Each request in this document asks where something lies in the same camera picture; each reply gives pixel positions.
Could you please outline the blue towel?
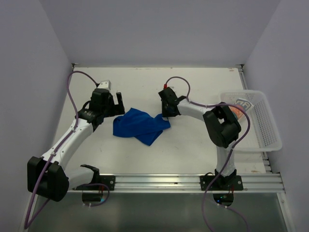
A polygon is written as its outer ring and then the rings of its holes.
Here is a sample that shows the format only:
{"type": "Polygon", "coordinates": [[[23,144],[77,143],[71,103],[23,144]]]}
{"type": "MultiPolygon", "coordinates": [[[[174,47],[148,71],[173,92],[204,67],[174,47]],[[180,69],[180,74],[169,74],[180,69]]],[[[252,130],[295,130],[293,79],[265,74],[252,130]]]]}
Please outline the blue towel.
{"type": "Polygon", "coordinates": [[[131,108],[124,115],[113,121],[113,135],[120,138],[136,138],[143,144],[151,146],[153,142],[170,128],[170,122],[158,114],[150,116],[141,110],[131,108]]]}

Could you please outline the rabbit print towel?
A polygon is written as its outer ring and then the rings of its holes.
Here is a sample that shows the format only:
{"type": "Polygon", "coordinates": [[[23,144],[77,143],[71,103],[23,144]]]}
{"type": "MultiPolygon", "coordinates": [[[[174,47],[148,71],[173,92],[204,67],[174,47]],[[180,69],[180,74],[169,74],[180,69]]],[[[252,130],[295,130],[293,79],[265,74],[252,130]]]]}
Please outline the rabbit print towel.
{"type": "Polygon", "coordinates": [[[237,108],[233,106],[230,106],[229,108],[238,121],[241,121],[244,118],[243,111],[247,113],[254,108],[254,105],[250,101],[242,98],[237,98],[233,105],[237,106],[237,108]]]}

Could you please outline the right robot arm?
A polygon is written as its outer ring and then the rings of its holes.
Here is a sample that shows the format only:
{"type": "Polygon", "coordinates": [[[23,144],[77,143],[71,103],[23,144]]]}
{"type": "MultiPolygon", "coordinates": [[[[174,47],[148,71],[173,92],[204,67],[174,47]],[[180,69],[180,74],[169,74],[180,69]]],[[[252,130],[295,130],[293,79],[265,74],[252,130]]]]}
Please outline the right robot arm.
{"type": "Polygon", "coordinates": [[[216,177],[213,178],[212,186],[222,190],[231,186],[237,171],[233,155],[229,155],[227,150],[239,138],[241,126],[229,105],[221,102],[214,107],[207,107],[193,103],[185,96],[177,97],[169,87],[158,94],[163,117],[190,116],[205,123],[209,138],[217,148],[216,177]]]}

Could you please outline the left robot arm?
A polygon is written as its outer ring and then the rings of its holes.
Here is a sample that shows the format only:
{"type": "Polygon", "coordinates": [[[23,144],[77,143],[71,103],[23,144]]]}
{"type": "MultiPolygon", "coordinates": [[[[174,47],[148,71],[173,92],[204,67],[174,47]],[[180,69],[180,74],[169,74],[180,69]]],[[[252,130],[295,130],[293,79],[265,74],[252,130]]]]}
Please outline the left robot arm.
{"type": "Polygon", "coordinates": [[[66,133],[41,157],[31,157],[27,163],[28,191],[55,202],[61,201],[68,190],[85,185],[94,190],[101,184],[99,169],[82,164],[74,172],[65,171],[79,146],[107,117],[125,113],[122,94],[115,96],[107,88],[96,88],[66,133]]]}

